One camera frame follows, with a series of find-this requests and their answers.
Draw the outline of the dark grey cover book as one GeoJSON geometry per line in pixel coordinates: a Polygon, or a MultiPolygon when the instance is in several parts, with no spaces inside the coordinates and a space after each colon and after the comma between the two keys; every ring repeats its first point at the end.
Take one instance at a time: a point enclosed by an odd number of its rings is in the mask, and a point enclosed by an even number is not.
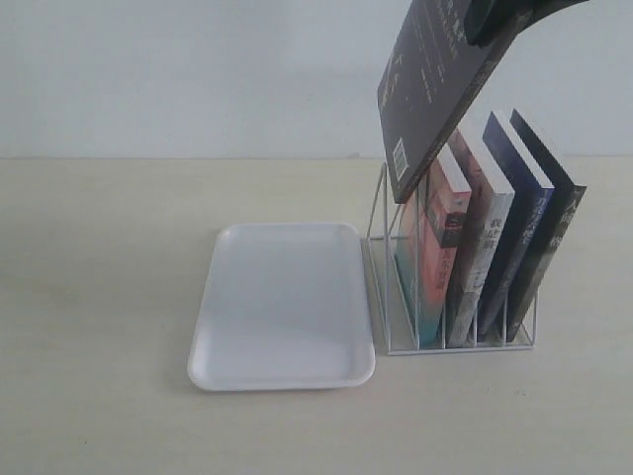
{"type": "Polygon", "coordinates": [[[377,88],[392,196],[405,203],[516,37],[571,1],[497,1],[484,47],[467,42],[471,0],[409,4],[377,88]]]}

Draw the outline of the dark blue moon book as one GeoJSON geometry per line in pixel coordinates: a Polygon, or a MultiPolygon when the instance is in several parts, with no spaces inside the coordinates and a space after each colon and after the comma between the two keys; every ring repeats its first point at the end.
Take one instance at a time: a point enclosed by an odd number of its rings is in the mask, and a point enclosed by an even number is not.
{"type": "Polygon", "coordinates": [[[529,151],[509,118],[492,111],[483,141],[514,190],[497,250],[480,299],[477,338],[496,323],[519,264],[554,191],[554,185],[529,151]]]}

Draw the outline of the grey white spine book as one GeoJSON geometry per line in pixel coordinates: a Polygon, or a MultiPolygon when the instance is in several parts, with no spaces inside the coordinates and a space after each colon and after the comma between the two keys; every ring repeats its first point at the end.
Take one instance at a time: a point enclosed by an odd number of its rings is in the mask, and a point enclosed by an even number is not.
{"type": "Polygon", "coordinates": [[[459,126],[448,145],[471,187],[447,305],[447,344],[459,347],[476,316],[514,189],[471,126],[459,126]]]}

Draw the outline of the black spine book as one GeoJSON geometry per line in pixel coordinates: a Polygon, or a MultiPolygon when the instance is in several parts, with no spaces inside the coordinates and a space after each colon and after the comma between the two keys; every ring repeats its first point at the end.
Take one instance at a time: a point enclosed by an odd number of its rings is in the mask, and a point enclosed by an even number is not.
{"type": "Polygon", "coordinates": [[[558,149],[532,117],[514,109],[510,123],[554,185],[547,208],[510,285],[506,299],[506,340],[513,341],[587,187],[577,182],[558,149]]]}

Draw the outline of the red teal spine book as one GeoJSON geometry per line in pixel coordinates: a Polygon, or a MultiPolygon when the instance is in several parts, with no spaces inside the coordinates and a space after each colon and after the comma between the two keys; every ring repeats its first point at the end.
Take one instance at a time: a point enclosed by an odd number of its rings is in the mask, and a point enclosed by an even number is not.
{"type": "Polygon", "coordinates": [[[411,329],[434,344],[472,189],[449,147],[404,205],[395,258],[411,329]]]}

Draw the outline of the white plastic tray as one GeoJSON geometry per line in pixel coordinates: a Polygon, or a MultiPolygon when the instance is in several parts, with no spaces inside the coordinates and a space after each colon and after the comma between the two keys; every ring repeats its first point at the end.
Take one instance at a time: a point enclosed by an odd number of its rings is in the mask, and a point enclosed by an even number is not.
{"type": "Polygon", "coordinates": [[[375,366],[354,227],[264,223],[219,232],[187,362],[197,388],[351,388],[366,383],[375,366]]]}

